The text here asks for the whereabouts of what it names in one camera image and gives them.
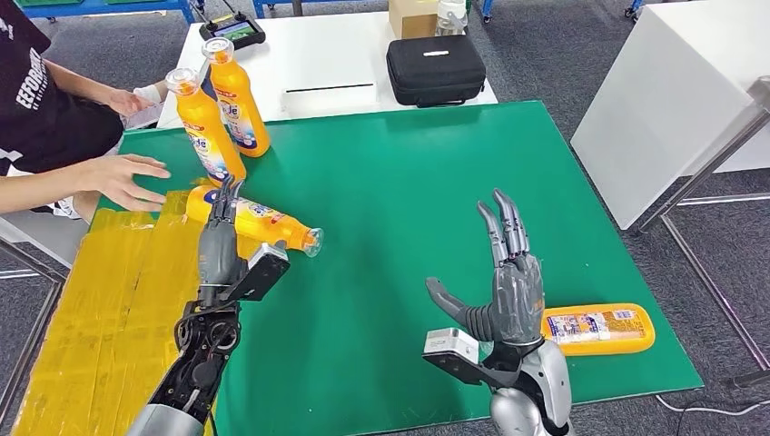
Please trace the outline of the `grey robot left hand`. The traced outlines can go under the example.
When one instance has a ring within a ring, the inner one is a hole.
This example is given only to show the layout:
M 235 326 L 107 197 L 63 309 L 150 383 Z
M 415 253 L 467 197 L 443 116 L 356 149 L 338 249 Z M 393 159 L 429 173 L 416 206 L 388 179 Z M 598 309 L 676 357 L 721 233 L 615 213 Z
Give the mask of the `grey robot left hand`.
M 227 176 L 214 191 L 212 209 L 198 244 L 198 302 L 203 309 L 237 301 L 239 283 L 247 273 L 237 253 L 235 217 L 243 180 Z

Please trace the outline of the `person's right hand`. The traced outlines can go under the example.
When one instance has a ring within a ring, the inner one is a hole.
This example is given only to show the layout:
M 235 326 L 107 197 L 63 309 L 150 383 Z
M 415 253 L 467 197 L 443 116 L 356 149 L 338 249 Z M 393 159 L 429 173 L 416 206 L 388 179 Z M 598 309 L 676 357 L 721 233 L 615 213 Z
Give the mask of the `person's right hand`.
M 135 175 L 168 179 L 166 165 L 151 157 L 137 154 L 102 156 L 79 163 L 76 170 L 77 190 L 96 191 L 128 211 L 159 212 L 165 196 L 142 188 Z

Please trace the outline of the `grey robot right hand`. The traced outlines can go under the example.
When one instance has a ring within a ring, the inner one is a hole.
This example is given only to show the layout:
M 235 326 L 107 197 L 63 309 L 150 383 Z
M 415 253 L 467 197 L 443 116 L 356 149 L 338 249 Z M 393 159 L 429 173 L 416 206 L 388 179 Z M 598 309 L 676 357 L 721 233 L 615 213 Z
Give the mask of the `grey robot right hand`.
M 538 258 L 531 253 L 528 233 L 518 207 L 496 188 L 499 213 L 482 201 L 477 210 L 485 221 L 493 261 L 491 301 L 467 305 L 449 293 L 436 277 L 425 280 L 429 296 L 450 318 L 480 342 L 529 345 L 542 339 L 545 293 Z

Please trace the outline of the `person's left hand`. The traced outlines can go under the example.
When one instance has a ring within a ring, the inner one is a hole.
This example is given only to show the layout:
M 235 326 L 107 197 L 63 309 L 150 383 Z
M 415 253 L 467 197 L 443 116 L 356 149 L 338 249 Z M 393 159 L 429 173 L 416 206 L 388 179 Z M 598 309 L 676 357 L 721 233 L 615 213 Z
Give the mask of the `person's left hand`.
M 153 105 L 153 102 L 140 95 L 112 88 L 106 94 L 106 103 L 118 114 L 130 117 Z

